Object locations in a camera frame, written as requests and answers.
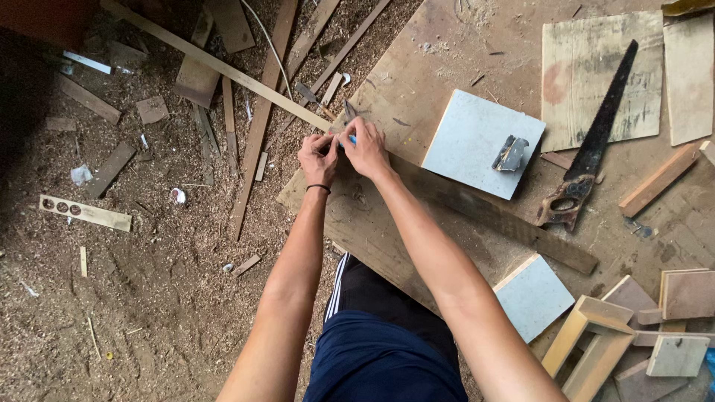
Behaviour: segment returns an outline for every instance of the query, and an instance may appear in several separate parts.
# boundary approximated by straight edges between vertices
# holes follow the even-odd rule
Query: dirt floor
[[[340,49],[377,2],[342,2],[317,43],[331,44],[329,52]],[[255,10],[272,30],[278,2],[253,3],[259,3]],[[312,1],[300,3],[291,45],[315,9]],[[394,0],[350,52],[338,71],[349,73],[352,82],[338,90],[334,112],[357,89],[419,3]],[[148,16],[188,39],[200,7],[200,1],[166,1],[163,9],[153,9]],[[267,42],[250,16],[249,22],[257,46],[226,57],[214,32],[207,49],[260,79]],[[112,75],[76,64],[70,79],[122,111],[117,126],[52,89],[53,74],[60,66],[42,55],[56,56],[61,49],[0,31],[4,55],[0,62],[0,400],[214,400],[248,337],[263,285],[295,218],[275,197],[298,168],[295,154],[302,136],[310,132],[306,123],[296,120],[275,137],[286,114],[274,108],[267,138],[275,138],[275,143],[264,180],[253,185],[242,237],[236,243],[230,211],[244,182],[230,175],[225,157],[219,163],[214,154],[216,184],[199,186],[202,158],[192,107],[172,91],[183,54],[103,13],[95,18],[80,53],[107,63],[105,44],[110,39],[136,49],[143,41],[148,61],[130,73]],[[314,46],[297,80],[312,83],[326,66]],[[239,155],[243,155],[250,123],[244,92],[236,84],[233,90]],[[170,115],[142,124],[135,102],[158,95],[164,97]],[[248,97],[255,104],[256,96]],[[226,155],[221,98],[217,91],[209,118]],[[75,118],[77,131],[47,131],[45,117]],[[148,142],[147,151],[141,134]],[[141,151],[102,200],[88,200],[84,188],[70,180],[70,169],[86,163],[95,173],[120,141]],[[140,161],[140,155],[151,160]],[[174,187],[186,192],[184,205],[171,201]],[[40,211],[40,194],[131,214],[132,231],[68,222],[64,216]],[[80,246],[87,248],[87,278],[80,273]],[[261,261],[238,279],[222,272],[223,265],[239,265],[254,254]],[[305,339],[296,400],[302,399],[308,384],[321,332],[318,317],[338,258],[326,239],[325,269]],[[99,357],[87,318],[92,319]],[[105,357],[109,352],[111,360]],[[462,367],[471,400],[480,401],[464,362]]]

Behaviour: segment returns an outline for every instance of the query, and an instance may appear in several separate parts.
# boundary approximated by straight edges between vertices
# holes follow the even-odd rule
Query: red stain
[[[571,67],[561,68],[563,62],[556,62],[546,69],[543,74],[543,98],[550,104],[560,104],[566,98],[568,76]]]

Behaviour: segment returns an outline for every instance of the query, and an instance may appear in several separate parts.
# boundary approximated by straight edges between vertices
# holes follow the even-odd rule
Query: black shorts
[[[459,373],[457,346],[447,323],[350,253],[337,264],[323,324],[342,310],[364,311],[403,327],[439,352]]]

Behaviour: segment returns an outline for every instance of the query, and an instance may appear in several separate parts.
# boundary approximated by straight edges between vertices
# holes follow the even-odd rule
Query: wristband
[[[311,188],[311,187],[324,188],[324,189],[327,190],[327,194],[330,195],[330,187],[328,187],[328,186],[326,186],[326,185],[309,185],[308,187],[305,188],[305,191],[308,191],[308,189]]]

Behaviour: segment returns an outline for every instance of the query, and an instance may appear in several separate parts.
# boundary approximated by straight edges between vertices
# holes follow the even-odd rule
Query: hand saw
[[[581,148],[563,176],[563,183],[541,202],[536,213],[537,226],[545,223],[564,223],[566,230],[573,232],[581,206],[593,188],[593,181],[596,179],[603,151],[606,150],[608,136],[611,134],[637,52],[638,42],[632,40],[598,108],[591,128],[581,143]]]

